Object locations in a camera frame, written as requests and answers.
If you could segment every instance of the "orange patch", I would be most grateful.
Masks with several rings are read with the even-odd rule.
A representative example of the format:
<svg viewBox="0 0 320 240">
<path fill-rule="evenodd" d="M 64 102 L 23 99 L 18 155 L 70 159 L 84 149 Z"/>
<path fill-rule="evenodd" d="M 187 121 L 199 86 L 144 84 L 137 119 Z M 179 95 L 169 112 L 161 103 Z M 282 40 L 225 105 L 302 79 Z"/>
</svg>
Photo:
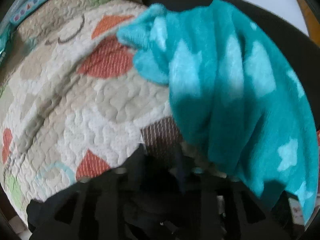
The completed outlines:
<svg viewBox="0 0 320 240">
<path fill-rule="evenodd" d="M 4 129 L 3 132 L 3 148 L 2 148 L 2 163 L 4 164 L 9 155 L 10 155 L 10 150 L 9 150 L 9 146 L 10 143 L 12 141 L 12 133 L 11 130 L 9 128 Z"/>
<path fill-rule="evenodd" d="M 106 32 L 107 30 L 113 28 L 119 23 L 129 20 L 133 15 L 105 15 L 102 20 L 98 23 L 97 27 L 94 29 L 91 39 L 98 37 L 100 34 Z"/>
<path fill-rule="evenodd" d="M 103 39 L 77 73 L 97 78 L 118 77 L 132 68 L 133 55 L 115 35 Z"/>
<path fill-rule="evenodd" d="M 87 150 L 85 157 L 77 168 L 76 180 L 79 181 L 84 176 L 94 178 L 109 169 L 108 163 L 94 155 L 92 151 Z"/>
</svg>

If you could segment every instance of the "wooden floor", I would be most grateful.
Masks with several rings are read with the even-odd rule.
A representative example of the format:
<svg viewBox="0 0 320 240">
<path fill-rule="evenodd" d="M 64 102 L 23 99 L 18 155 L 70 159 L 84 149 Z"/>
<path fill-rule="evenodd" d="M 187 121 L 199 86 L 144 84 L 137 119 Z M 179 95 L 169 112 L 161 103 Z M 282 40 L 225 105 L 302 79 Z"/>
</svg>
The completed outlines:
<svg viewBox="0 0 320 240">
<path fill-rule="evenodd" d="M 309 8 L 308 4 L 305 2 L 305 0 L 297 0 L 299 3 L 299 6 L 301 8 L 302 14 L 304 16 L 309 37 L 311 40 L 314 41 L 315 44 L 320 46 L 320 24 L 317 21 L 316 17 L 314 16 L 313 12 Z"/>
</svg>

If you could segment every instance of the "star print blanket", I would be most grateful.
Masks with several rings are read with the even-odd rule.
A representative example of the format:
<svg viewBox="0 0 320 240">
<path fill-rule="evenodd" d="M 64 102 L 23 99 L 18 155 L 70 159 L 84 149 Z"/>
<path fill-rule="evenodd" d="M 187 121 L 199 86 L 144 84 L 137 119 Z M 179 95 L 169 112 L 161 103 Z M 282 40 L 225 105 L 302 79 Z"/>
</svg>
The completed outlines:
<svg viewBox="0 0 320 240">
<path fill-rule="evenodd" d="M 318 146 L 304 90 L 268 36 L 233 5 L 214 0 L 181 13 L 155 4 L 117 32 L 133 64 L 169 84 L 183 138 L 240 178 L 268 208 L 285 189 L 305 222 L 318 183 Z"/>
</svg>

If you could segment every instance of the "teal blanket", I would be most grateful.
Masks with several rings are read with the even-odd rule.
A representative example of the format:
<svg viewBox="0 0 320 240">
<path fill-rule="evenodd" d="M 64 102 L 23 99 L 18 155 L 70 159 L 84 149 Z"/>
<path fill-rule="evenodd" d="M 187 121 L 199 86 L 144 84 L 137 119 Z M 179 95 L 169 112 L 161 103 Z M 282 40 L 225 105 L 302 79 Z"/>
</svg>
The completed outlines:
<svg viewBox="0 0 320 240">
<path fill-rule="evenodd" d="M 181 13 L 155 4 L 120 28 L 140 75 L 169 84 L 183 138 L 271 209 L 285 189 L 305 222 L 317 194 L 318 145 L 305 92 L 271 39 L 233 5 Z"/>
</svg>

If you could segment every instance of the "box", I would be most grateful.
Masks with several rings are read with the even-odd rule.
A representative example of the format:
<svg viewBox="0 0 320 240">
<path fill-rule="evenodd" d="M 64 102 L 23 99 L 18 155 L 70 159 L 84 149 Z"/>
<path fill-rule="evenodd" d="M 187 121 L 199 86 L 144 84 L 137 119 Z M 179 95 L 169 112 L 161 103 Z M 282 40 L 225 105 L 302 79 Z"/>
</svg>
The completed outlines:
<svg viewBox="0 0 320 240">
<path fill-rule="evenodd" d="M 10 18 L 13 26 L 18 26 L 31 13 L 38 9 L 47 0 L 27 0 Z"/>
</svg>

